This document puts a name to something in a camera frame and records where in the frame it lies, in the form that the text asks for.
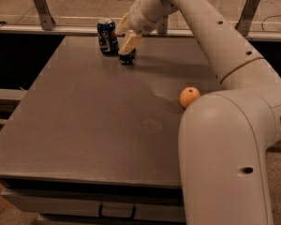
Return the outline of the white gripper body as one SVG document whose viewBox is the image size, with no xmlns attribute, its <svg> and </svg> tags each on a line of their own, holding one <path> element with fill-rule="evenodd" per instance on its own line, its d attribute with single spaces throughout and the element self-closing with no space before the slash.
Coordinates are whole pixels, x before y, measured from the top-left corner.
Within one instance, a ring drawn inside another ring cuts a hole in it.
<svg viewBox="0 0 281 225">
<path fill-rule="evenodd" d="M 141 10 L 141 0 L 136 0 L 128 11 L 128 28 L 143 35 L 149 35 L 154 30 L 154 24 Z"/>
</svg>

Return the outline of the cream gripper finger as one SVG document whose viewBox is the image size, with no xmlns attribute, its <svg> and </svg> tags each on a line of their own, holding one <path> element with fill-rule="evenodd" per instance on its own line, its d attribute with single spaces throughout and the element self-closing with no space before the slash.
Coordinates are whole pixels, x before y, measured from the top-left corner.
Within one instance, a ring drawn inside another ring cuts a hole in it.
<svg viewBox="0 0 281 225">
<path fill-rule="evenodd" d="M 125 13 L 121 21 L 115 28 L 115 34 L 117 36 L 123 35 L 129 29 L 129 17 L 128 14 Z"/>
<path fill-rule="evenodd" d="M 125 34 L 124 41 L 118 51 L 120 55 L 127 55 L 136 49 L 142 42 L 142 35 L 128 30 Z"/>
</svg>

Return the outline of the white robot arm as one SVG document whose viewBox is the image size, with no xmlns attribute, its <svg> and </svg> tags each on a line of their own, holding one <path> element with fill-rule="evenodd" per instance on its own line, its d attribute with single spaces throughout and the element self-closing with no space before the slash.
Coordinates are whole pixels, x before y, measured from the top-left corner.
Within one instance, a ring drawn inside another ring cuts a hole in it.
<svg viewBox="0 0 281 225">
<path fill-rule="evenodd" d="M 182 116 L 187 225 L 274 225 L 266 150 L 281 139 L 281 78 L 207 0 L 136 0 L 116 28 L 122 54 L 180 11 L 222 88 Z"/>
</svg>

